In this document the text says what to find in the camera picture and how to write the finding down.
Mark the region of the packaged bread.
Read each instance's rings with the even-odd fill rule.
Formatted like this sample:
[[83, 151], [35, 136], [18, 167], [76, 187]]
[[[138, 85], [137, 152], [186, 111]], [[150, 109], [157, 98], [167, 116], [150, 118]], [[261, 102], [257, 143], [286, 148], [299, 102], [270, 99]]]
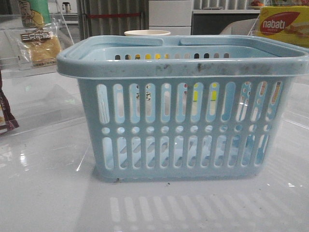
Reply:
[[48, 67], [56, 63], [56, 56], [62, 51], [55, 23], [43, 28], [18, 30], [14, 41], [18, 46], [21, 65], [33, 68]]

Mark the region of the light blue plastic basket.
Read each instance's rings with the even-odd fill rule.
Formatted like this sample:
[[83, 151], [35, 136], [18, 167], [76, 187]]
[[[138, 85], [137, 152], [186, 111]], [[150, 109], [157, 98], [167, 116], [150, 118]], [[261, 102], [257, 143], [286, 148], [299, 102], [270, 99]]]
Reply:
[[60, 52], [105, 180], [258, 174], [308, 49], [263, 37], [94, 36]]

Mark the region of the white paper cup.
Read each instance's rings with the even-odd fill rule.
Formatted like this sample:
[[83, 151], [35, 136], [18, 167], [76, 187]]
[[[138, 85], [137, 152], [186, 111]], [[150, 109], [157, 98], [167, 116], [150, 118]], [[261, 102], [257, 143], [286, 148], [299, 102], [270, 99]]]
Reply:
[[170, 31], [152, 29], [129, 30], [124, 32], [125, 36], [168, 36], [170, 34]]

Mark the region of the white drawer cabinet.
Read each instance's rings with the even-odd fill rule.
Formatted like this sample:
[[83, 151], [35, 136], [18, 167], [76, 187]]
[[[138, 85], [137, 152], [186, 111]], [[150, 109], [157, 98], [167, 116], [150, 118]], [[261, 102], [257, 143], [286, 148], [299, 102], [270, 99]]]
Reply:
[[193, 16], [192, 0], [151, 0], [149, 29], [165, 30], [171, 35], [190, 35]]

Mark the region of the clear acrylic shelf left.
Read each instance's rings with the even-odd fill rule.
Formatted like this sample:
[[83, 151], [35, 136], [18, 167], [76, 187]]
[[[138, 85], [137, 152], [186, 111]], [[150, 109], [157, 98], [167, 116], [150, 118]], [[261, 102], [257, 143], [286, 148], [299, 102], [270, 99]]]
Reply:
[[21, 17], [0, 17], [2, 90], [18, 127], [0, 131], [0, 138], [84, 117], [77, 81], [59, 75], [56, 65], [34, 67], [19, 50], [15, 37], [26, 29]]

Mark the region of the dark red snack packet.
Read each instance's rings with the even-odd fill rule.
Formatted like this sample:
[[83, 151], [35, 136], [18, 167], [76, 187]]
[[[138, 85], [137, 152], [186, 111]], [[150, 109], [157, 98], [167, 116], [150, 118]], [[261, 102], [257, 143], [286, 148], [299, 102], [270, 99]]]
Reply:
[[12, 131], [19, 127], [19, 124], [13, 114], [9, 102], [2, 90], [2, 75], [0, 75], [0, 134]]

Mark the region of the yellow nabati wafer box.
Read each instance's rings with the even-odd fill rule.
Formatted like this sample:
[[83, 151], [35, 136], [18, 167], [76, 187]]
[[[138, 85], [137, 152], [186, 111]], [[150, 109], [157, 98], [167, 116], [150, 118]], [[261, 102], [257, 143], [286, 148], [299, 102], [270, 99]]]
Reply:
[[301, 47], [309, 47], [307, 6], [263, 7], [255, 35]]

